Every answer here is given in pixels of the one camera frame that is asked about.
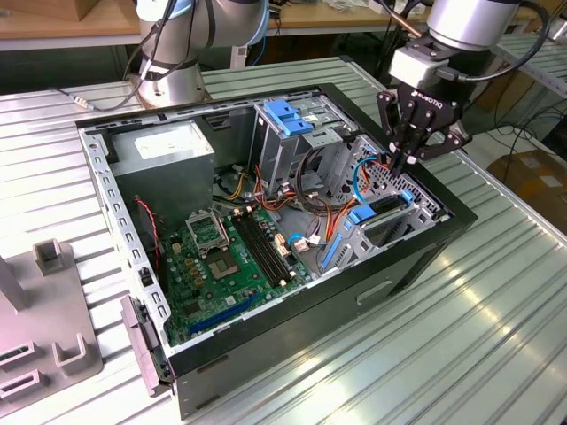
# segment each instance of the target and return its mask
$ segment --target orange wire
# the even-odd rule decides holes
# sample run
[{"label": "orange wire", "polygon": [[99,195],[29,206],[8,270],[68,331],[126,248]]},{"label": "orange wire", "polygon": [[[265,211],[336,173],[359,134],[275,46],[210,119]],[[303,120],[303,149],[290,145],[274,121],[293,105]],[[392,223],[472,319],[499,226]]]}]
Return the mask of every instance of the orange wire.
[{"label": "orange wire", "polygon": [[370,182],[369,182],[369,177],[366,175],[366,170],[364,169],[364,164],[362,164],[361,170],[362,170],[362,179],[364,180],[364,184],[365,184],[364,189],[362,189],[362,193],[364,193],[370,187]]},{"label": "orange wire", "polygon": [[333,235],[333,233],[335,233],[335,228],[337,227],[338,222],[340,221],[340,219],[342,218],[343,215],[345,215],[346,211],[350,208],[350,206],[356,202],[356,198],[353,197],[350,201],[348,201],[346,203],[346,205],[338,212],[337,217],[335,218],[335,220],[333,221],[333,225],[330,228],[330,232],[327,235],[327,241],[329,241],[330,237]]}]

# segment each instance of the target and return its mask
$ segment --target motherboard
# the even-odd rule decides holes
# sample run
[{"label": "motherboard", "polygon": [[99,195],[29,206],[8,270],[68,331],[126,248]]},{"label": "motherboard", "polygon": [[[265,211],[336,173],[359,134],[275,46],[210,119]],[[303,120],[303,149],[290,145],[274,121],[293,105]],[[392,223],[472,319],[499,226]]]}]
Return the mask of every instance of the motherboard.
[{"label": "motherboard", "polygon": [[262,208],[223,217],[201,212],[160,241],[171,345],[311,281]]}]

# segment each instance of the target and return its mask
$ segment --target connector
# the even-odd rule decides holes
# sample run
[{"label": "connector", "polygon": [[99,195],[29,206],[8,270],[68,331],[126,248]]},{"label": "connector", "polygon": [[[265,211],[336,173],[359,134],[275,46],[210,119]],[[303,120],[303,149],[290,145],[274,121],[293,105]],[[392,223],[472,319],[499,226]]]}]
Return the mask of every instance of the connector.
[{"label": "connector", "polygon": [[299,239],[296,243],[293,244],[293,247],[299,253],[309,251],[309,244],[305,239]]},{"label": "connector", "polygon": [[401,191],[401,197],[403,197],[404,201],[406,201],[408,204],[414,202],[414,198],[415,198],[414,194],[407,189]]}]

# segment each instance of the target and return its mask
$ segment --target pci slot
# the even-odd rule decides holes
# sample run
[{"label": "pci slot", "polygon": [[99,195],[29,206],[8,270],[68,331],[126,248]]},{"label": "pci slot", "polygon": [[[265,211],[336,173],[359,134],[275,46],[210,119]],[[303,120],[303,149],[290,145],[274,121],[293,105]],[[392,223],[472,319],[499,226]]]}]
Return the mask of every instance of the pci slot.
[{"label": "pci slot", "polygon": [[208,319],[204,319],[199,323],[195,323],[194,325],[189,326],[189,333],[194,334],[199,332],[200,330],[205,330],[207,328],[211,328],[214,325],[218,325],[222,321],[225,321],[232,316],[235,316],[245,310],[248,310],[252,305],[253,300],[258,296],[258,294],[252,295],[242,303],[233,305],[231,308],[227,308],[223,312],[217,313],[214,316],[209,317]]},{"label": "pci slot", "polygon": [[291,279],[290,272],[262,233],[256,220],[247,215],[233,219],[232,224],[244,241],[246,248],[260,267],[272,288]]}]

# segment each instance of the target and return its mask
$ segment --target cardboard box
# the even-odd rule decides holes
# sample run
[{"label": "cardboard box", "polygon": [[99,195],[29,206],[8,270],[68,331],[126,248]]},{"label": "cardboard box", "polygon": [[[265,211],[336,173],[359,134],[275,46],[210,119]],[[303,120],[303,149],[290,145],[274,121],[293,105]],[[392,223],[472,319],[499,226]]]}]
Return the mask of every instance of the cardboard box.
[{"label": "cardboard box", "polygon": [[[502,181],[508,155],[488,172]],[[567,235],[567,170],[544,151],[512,155],[505,184],[529,206]]]},{"label": "cardboard box", "polygon": [[79,21],[98,0],[0,0],[0,8]]},{"label": "cardboard box", "polygon": [[550,189],[535,195],[530,206],[567,235],[567,190]]}]

